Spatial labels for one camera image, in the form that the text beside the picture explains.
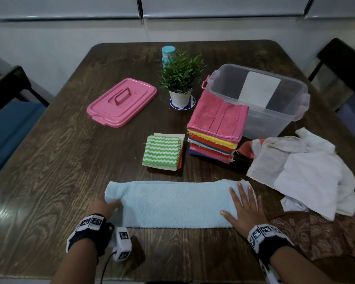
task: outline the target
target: green zigzag cloth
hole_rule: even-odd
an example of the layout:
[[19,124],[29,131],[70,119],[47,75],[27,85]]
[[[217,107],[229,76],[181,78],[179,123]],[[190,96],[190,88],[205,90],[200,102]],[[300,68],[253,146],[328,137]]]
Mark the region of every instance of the green zigzag cloth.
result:
[[180,142],[178,137],[149,135],[142,164],[145,166],[177,167],[180,157]]

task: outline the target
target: wood grain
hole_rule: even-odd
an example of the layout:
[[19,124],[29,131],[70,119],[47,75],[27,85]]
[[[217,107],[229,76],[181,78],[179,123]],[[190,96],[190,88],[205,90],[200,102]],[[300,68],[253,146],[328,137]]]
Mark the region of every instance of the wood grain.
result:
[[[158,86],[166,43],[104,43],[93,47],[45,114],[0,172],[0,277],[51,278],[65,256],[65,242],[87,204],[109,181],[205,182],[246,178],[249,163],[225,165],[188,154],[176,172],[142,166],[147,136],[186,133],[193,110],[177,111],[168,91],[122,128],[94,122],[87,106],[124,78]],[[328,139],[355,174],[355,138],[319,97],[284,50],[269,40],[172,43],[203,54],[202,79],[233,63],[290,76],[308,84],[310,109],[281,134],[301,127]],[[199,85],[193,95],[201,94]],[[282,211],[281,194],[251,180],[267,213]],[[130,229],[128,261],[110,262],[105,278],[134,281],[264,282],[249,245],[232,229]],[[110,251],[101,258],[100,275]],[[355,283],[355,259],[316,262],[336,282]]]

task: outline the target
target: hand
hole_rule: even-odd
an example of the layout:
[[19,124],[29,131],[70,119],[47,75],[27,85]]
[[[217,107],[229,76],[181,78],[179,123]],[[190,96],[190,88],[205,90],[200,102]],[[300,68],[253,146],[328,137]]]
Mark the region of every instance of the hand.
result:
[[250,198],[250,203],[247,201],[247,196],[241,183],[238,183],[239,195],[243,203],[239,201],[238,196],[232,187],[229,188],[231,198],[234,201],[235,208],[237,210],[237,219],[235,219],[230,213],[222,210],[220,214],[225,217],[225,219],[231,223],[231,225],[241,234],[244,238],[247,239],[250,230],[255,225],[267,223],[267,218],[264,214],[262,197],[258,196],[258,209],[256,208],[256,201],[254,194],[252,192],[251,186],[247,188],[247,192]]
[[92,201],[87,210],[87,216],[92,214],[101,214],[105,217],[106,221],[109,221],[113,214],[113,211],[121,204],[121,200],[117,199],[111,203],[106,203],[104,200],[104,194]]

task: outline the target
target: crumpled white cloth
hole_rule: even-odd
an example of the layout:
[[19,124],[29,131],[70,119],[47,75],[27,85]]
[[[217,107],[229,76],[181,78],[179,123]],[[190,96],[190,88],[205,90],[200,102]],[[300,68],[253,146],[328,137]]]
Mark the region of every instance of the crumpled white cloth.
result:
[[300,138],[268,138],[263,145],[254,140],[255,159],[247,176],[286,195],[284,211],[309,208],[328,220],[335,213],[352,216],[355,177],[335,146],[305,128],[296,134]]

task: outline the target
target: blue chair cushion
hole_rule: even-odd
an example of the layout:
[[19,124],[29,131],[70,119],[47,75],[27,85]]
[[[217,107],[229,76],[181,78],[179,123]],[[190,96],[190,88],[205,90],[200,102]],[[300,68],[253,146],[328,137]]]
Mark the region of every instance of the blue chair cushion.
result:
[[39,103],[11,101],[0,110],[0,170],[45,109]]

